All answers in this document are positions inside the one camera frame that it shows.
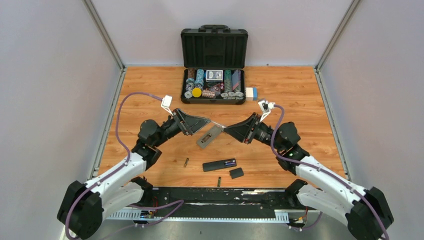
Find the robotic arm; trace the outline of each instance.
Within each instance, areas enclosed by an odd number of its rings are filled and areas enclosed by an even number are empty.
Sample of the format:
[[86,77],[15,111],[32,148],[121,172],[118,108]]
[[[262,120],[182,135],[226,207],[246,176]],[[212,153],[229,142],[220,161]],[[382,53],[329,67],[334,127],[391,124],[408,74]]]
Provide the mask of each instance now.
[[[262,115],[253,113],[248,119],[226,127],[224,132],[245,144],[250,144],[255,139],[271,146],[274,129],[262,121],[270,114],[274,103],[260,100],[258,104]],[[302,149],[298,144],[300,139],[295,124],[286,122],[279,126],[273,141],[273,147],[280,156],[297,162],[277,157],[278,164],[284,170],[306,179],[320,188],[317,189],[306,181],[297,179],[286,189],[292,200],[337,219],[347,226],[350,233],[358,240],[380,239],[383,230],[370,208],[356,192],[368,200],[384,228],[387,229],[393,223],[394,218],[384,194],[376,187],[368,190],[338,176]],[[326,172],[332,173],[331,175],[338,179],[331,177]]]
[[57,213],[57,219],[66,224],[72,204],[88,186],[95,184],[96,186],[78,202],[70,216],[69,229],[81,239],[92,236],[102,221],[116,211],[133,203],[149,202],[152,198],[149,192],[153,186],[145,178],[133,177],[142,174],[156,163],[162,154],[157,149],[161,144],[181,132],[186,136],[193,135],[211,122],[208,118],[188,115],[179,108],[169,112],[171,115],[161,126],[151,119],[141,124],[138,140],[131,150],[129,161],[124,158],[102,175],[85,183],[71,183]]

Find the case handle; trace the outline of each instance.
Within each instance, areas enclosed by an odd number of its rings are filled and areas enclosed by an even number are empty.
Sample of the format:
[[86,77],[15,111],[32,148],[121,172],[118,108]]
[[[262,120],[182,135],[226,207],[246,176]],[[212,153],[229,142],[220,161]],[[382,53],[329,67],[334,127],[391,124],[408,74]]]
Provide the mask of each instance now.
[[202,25],[201,27],[199,27],[199,32],[205,33],[206,29],[211,29],[212,33],[217,33],[219,29],[223,29],[224,33],[231,32],[231,29],[227,25],[221,25],[221,24],[218,24],[218,25],[216,25],[216,24]]

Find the yellow poker chip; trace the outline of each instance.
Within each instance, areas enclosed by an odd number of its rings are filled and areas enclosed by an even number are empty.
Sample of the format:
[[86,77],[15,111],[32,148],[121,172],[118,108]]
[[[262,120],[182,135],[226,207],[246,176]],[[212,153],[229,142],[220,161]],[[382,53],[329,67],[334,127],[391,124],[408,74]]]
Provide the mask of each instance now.
[[202,95],[202,90],[198,87],[195,87],[191,93],[193,94],[193,97],[198,98]]

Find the case lid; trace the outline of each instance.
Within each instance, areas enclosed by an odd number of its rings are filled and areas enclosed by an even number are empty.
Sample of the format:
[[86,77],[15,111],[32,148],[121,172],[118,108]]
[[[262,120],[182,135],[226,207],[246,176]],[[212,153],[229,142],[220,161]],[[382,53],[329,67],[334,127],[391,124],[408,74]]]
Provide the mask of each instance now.
[[248,32],[226,25],[203,25],[181,32],[186,68],[242,69],[245,67]]

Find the wooden tabletop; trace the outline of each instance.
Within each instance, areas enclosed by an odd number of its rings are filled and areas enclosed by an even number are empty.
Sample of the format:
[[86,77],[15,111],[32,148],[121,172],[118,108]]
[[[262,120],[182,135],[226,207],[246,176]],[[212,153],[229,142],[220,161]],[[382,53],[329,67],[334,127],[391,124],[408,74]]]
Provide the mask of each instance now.
[[[212,119],[223,125],[232,125],[247,119],[253,112],[261,113],[256,101],[242,105],[184,104],[180,100],[184,67],[129,67],[122,85],[118,103],[132,92],[148,92],[159,97],[173,97],[171,110],[180,108],[193,116]],[[301,137],[300,146],[318,161],[344,176],[336,144],[312,67],[246,67],[247,87],[256,87],[259,98],[266,98],[285,108],[283,122],[294,122]],[[280,117],[278,108],[272,110],[264,123],[273,128]],[[125,149],[115,138],[117,109],[113,117],[99,173],[104,173],[125,156]],[[134,95],[125,102],[119,120],[119,136],[131,149],[137,140],[140,124],[153,119],[160,125],[168,117],[161,103],[151,97]],[[159,149],[162,155],[155,165],[141,174],[153,186],[159,187],[221,187],[285,188],[297,177],[278,165],[269,146],[253,140],[247,145],[221,133],[205,149],[196,141],[212,123],[193,136],[182,133],[171,138]],[[187,167],[184,162],[189,158]],[[202,164],[236,158],[237,168],[244,176],[231,179],[226,168],[203,172]]]

